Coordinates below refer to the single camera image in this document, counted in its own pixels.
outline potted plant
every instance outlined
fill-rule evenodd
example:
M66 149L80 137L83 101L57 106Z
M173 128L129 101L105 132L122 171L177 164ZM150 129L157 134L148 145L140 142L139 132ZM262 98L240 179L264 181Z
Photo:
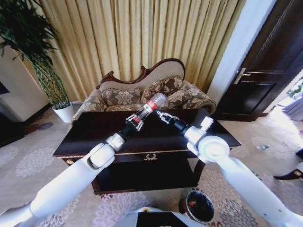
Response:
M1 55L4 54L4 47L10 46L21 53L22 60L27 58L33 64L40 88L45 92L53 110L64 122L70 122L74 110L48 56L48 51L55 50L49 40L58 40L58 37L46 18L36 13L34 4L38 2L1 0Z

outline carpet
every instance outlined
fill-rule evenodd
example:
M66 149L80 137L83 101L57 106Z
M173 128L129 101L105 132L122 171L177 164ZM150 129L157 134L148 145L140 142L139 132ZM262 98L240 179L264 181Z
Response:
M28 130L24 138L0 148L0 213L31 201L38 190L67 168L52 154L68 132L51 110L34 122L35 130ZM234 148L231 156L241 160L255 175L277 195L293 212L303 215L303 182L280 181L273 175L292 171L302 160L295 155L303 147L303 122L291 121L279 109L255 122L221 121L221 124L243 145ZM259 150L256 146L267 144ZM191 166L196 158L189 159ZM222 177L216 164L206 165L198 188L208 195L215 207L210 227L267 227ZM178 202L189 188L93 194L89 185L62 211L50 215L40 227L110 227L127 212L153 206L161 210L178 212Z

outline beige curtain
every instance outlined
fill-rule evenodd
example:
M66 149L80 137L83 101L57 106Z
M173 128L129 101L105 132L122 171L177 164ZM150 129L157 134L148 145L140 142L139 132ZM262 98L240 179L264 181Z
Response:
M72 101L111 70L130 81L165 58L207 91L245 0L40 0L60 34L51 55Z

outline trash can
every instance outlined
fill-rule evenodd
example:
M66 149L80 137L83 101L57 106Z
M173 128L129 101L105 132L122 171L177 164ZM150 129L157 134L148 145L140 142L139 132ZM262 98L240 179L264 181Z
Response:
M214 206L203 192L190 191L187 196L180 200L180 213L188 215L191 219L201 223L209 223L214 218Z

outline wall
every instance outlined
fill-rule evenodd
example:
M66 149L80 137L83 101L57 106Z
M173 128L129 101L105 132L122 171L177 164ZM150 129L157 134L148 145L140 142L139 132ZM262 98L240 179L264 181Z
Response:
M207 94L220 101L276 0L246 0Z
M33 80L17 53L5 48L0 57L0 81L10 93L0 95L0 111L12 121L25 121L48 104L45 94Z

